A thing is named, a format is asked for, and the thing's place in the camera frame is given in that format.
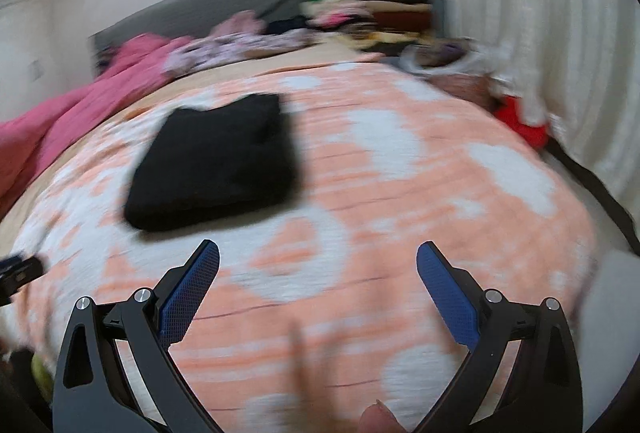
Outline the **right hand painted nails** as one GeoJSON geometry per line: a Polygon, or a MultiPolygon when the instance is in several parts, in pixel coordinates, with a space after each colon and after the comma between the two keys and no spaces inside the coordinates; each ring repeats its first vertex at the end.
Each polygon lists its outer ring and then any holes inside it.
{"type": "Polygon", "coordinates": [[[360,416],[358,433],[407,433],[395,415],[382,401],[376,401],[360,416]]]}

